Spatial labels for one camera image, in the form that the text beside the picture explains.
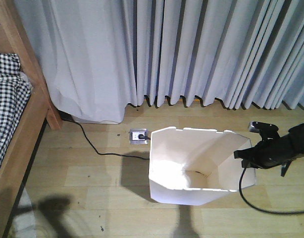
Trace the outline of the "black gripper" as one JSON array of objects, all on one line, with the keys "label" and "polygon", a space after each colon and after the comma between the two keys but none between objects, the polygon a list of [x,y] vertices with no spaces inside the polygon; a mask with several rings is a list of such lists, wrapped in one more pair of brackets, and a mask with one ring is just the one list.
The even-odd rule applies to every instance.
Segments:
[{"label": "black gripper", "polygon": [[270,169],[288,162],[288,150],[274,140],[261,141],[256,146],[234,151],[235,159],[242,159],[242,167]]}]

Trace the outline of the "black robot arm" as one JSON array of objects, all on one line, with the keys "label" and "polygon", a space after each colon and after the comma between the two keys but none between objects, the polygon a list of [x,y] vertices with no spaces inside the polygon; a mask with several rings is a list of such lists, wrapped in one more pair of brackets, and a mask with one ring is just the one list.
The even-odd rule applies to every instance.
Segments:
[{"label": "black robot arm", "polygon": [[234,151],[234,158],[242,159],[243,167],[269,169],[304,154],[304,123],[290,128],[282,137],[278,130],[274,124],[250,122],[249,131],[259,133],[262,140],[254,147]]}]

